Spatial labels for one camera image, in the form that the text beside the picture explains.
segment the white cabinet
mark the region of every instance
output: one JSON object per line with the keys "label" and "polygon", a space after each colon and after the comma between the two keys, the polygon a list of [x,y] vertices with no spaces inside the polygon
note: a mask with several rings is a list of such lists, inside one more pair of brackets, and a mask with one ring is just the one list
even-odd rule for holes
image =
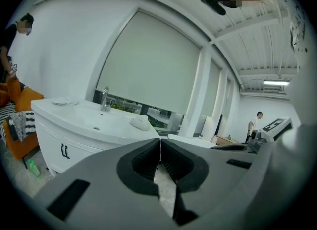
{"label": "white cabinet", "polygon": [[36,123],[43,158],[52,175],[62,173],[85,157],[102,150],[86,146],[58,135],[43,124]]}

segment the ceiling light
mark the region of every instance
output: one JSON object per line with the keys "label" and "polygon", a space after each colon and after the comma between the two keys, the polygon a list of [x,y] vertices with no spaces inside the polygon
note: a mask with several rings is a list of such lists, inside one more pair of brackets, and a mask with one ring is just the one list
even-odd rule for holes
{"label": "ceiling light", "polygon": [[285,86],[288,85],[288,81],[281,81],[281,80],[264,80],[264,85],[279,85],[279,86]]}

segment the roller blind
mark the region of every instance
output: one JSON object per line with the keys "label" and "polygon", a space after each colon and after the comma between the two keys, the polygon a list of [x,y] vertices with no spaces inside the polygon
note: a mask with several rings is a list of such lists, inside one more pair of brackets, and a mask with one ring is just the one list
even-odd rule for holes
{"label": "roller blind", "polygon": [[217,97],[219,77],[220,68],[213,61],[211,61],[209,80],[203,104],[202,115],[209,117],[211,117],[212,115],[214,104],[216,102]]}
{"label": "roller blind", "polygon": [[162,21],[137,12],[114,44],[97,90],[185,114],[200,49]]}

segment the floor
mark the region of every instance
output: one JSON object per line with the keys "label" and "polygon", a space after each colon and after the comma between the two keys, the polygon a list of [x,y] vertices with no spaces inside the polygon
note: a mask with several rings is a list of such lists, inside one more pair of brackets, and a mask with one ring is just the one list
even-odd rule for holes
{"label": "floor", "polygon": [[[0,159],[11,183],[30,197],[34,197],[46,183],[54,179],[51,173],[46,170],[46,164],[40,147],[35,148],[25,157],[26,161],[32,159],[35,162],[41,173],[39,177],[36,177],[29,169],[26,169],[22,160],[16,160],[3,141],[0,142]],[[158,165],[154,183],[158,185],[161,205],[167,214],[172,217],[176,197],[176,185],[170,178],[164,165]]]}

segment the white column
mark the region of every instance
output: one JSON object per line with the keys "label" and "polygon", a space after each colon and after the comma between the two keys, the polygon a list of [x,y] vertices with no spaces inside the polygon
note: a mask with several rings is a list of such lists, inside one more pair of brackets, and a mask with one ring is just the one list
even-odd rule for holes
{"label": "white column", "polygon": [[206,117],[206,121],[202,131],[202,138],[204,140],[211,141],[216,132],[216,129],[220,120],[222,108],[223,108],[223,103],[226,96],[227,79],[228,79],[227,70],[225,69],[221,70],[217,97],[216,97],[216,102],[214,104],[212,116]]}
{"label": "white column", "polygon": [[199,55],[194,87],[186,115],[184,116],[182,126],[178,133],[179,136],[193,137],[194,135],[205,100],[210,72],[210,63],[210,49],[209,47],[204,46]]}
{"label": "white column", "polygon": [[231,81],[229,86],[229,99],[228,99],[228,109],[226,110],[225,115],[227,116],[226,119],[222,118],[221,126],[219,129],[220,136],[228,136],[229,130],[231,128],[231,124],[233,122],[233,117],[235,115],[238,103],[239,103],[239,86],[236,81]]}

